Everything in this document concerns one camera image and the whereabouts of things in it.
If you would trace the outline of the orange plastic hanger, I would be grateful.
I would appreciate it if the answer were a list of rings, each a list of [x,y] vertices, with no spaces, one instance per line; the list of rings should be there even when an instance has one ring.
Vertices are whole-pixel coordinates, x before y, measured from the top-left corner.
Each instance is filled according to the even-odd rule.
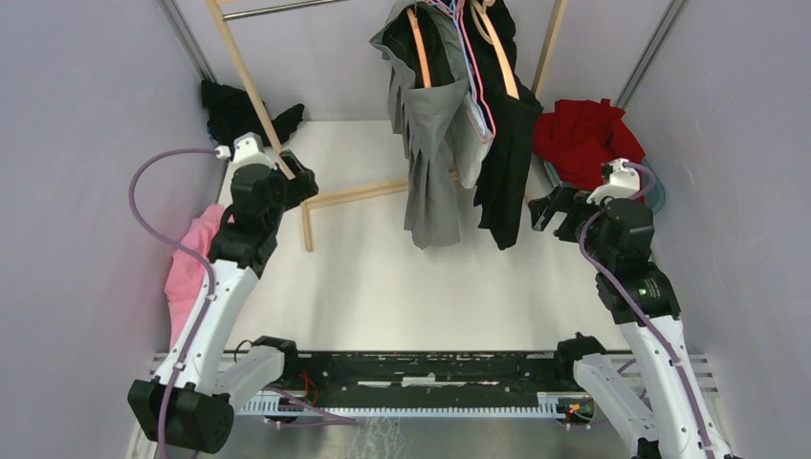
[[[425,88],[430,88],[432,86],[431,75],[430,75],[430,68],[427,59],[427,51],[425,47],[424,38],[422,35],[422,30],[419,25],[418,14],[417,14],[417,6],[413,5],[412,7],[408,7],[406,10],[406,17],[408,19],[409,26],[411,28],[412,37],[414,40],[414,46],[417,52],[417,57],[420,65],[420,74],[423,81],[423,86]]]

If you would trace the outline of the wooden clothes rack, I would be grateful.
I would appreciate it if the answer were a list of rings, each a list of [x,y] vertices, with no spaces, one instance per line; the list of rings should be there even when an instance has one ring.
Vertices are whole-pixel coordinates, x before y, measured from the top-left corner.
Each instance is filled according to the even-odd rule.
[[[271,147],[275,154],[282,150],[282,145],[278,139],[277,133],[274,129],[271,117],[266,109],[264,102],[258,92],[258,89],[253,81],[247,64],[242,56],[235,38],[233,37],[229,23],[239,19],[250,17],[258,17],[281,13],[286,11],[302,10],[313,7],[324,6],[324,1],[298,1],[285,5],[277,5],[249,11],[238,11],[234,13],[225,14],[222,7],[226,3],[224,1],[207,1],[206,6],[211,19],[220,33],[222,41],[230,55],[230,59],[236,68],[237,74],[240,77],[245,91],[247,92],[252,104],[252,108],[257,115],[263,131],[268,135]],[[563,22],[568,3],[566,1],[555,1],[549,15],[548,24],[546,26],[546,33],[538,59],[536,74],[532,84],[532,91],[536,97],[540,97],[543,89],[545,79],[548,76],[551,61],[554,55],[555,47],[559,39],[559,33]],[[371,198],[382,197],[395,193],[405,192],[408,188],[408,180],[392,180],[381,182],[366,186],[356,186],[347,188],[342,191],[328,192],[316,195],[303,201],[299,208],[301,213],[301,225],[304,249],[307,252],[314,250],[313,232],[311,224],[311,211],[317,208],[328,208],[332,206],[347,204],[351,202],[358,202]]]

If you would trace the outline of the wooden hanger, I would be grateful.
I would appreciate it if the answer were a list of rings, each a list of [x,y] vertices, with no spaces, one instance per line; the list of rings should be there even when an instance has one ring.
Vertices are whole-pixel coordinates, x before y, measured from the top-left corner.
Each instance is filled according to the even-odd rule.
[[[493,47],[507,95],[511,98],[519,99],[520,93],[517,88],[515,74],[510,65],[510,60],[493,22],[487,15],[487,7],[493,4],[494,1],[470,1],[469,9],[471,10],[473,22],[476,24],[480,34]]]

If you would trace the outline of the white skirt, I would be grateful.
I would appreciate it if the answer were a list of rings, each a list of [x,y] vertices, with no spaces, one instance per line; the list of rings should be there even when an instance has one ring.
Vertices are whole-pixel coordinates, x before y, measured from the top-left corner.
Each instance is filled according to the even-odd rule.
[[[463,97],[462,104],[455,112],[448,135],[459,182],[463,188],[472,189],[490,152],[493,134],[470,92]]]

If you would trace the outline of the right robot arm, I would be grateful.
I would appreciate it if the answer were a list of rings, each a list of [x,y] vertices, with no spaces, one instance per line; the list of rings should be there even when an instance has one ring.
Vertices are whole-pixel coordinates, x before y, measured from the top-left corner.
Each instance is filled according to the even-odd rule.
[[[598,297],[624,336],[638,370],[641,396],[614,368],[594,337],[559,343],[555,383],[584,389],[632,458],[732,458],[690,361],[681,308],[669,278],[652,261],[653,213],[637,197],[592,204],[571,186],[529,202],[534,230],[565,217],[554,235],[578,244],[595,270]]]

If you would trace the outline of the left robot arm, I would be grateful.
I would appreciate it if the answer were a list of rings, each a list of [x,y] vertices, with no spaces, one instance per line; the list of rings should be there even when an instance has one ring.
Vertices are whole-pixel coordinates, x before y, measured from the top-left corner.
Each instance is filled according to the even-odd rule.
[[[277,247],[283,214],[318,193],[312,169],[286,149],[275,159],[264,153],[233,160],[231,203],[221,217],[206,254],[161,234],[142,217],[136,186],[148,167],[182,155],[184,149],[158,154],[134,173],[128,204],[142,227],[159,241],[189,255],[205,271],[192,312],[181,335],[148,381],[135,380],[127,394],[138,424],[157,445],[185,448],[193,457],[219,452],[230,437],[234,418],[267,385],[286,389],[301,374],[296,344],[262,337],[248,354],[220,371],[226,342],[245,302]]]

